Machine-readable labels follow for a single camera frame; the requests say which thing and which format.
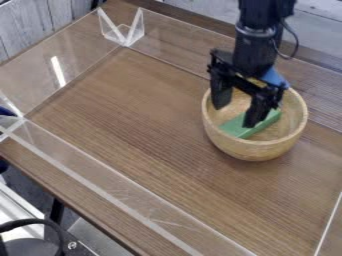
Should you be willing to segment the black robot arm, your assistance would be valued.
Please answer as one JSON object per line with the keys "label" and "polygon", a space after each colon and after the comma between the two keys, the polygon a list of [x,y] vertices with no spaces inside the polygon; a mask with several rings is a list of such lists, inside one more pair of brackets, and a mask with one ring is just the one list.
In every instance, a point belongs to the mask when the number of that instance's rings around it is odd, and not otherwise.
{"label": "black robot arm", "polygon": [[229,52],[210,51],[211,101],[217,110],[226,107],[237,88],[251,97],[243,128],[254,128],[281,105],[290,83],[275,70],[277,57],[291,59],[299,40],[286,18],[294,14],[297,0],[238,0],[235,46]]}

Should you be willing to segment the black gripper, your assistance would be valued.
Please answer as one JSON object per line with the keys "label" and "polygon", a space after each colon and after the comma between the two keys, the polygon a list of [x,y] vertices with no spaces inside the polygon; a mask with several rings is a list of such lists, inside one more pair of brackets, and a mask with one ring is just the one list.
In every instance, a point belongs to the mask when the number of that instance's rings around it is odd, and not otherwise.
{"label": "black gripper", "polygon": [[283,22],[263,29],[238,23],[234,51],[222,48],[210,51],[211,101],[217,110],[231,102],[233,89],[251,97],[243,127],[254,128],[270,111],[277,109],[289,83],[274,70],[278,47],[283,35]]}

